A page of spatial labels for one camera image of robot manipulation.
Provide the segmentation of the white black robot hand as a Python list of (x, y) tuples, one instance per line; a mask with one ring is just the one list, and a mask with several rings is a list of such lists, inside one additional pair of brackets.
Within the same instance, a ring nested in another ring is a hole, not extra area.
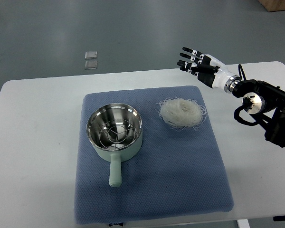
[(231, 93), (233, 84), (241, 80), (240, 76), (230, 72), (228, 67), (217, 58), (188, 47), (183, 47), (182, 50), (180, 56), (186, 60), (177, 62), (180, 70), (196, 76), (206, 86)]

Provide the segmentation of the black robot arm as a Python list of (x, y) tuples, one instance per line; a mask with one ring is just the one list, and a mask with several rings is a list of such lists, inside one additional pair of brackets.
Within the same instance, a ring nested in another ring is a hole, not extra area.
[(229, 87), (233, 96), (242, 98), (234, 119), (247, 126), (260, 125), (266, 141), (285, 147), (285, 91), (265, 81), (247, 80), (241, 65), (238, 72), (240, 80)]

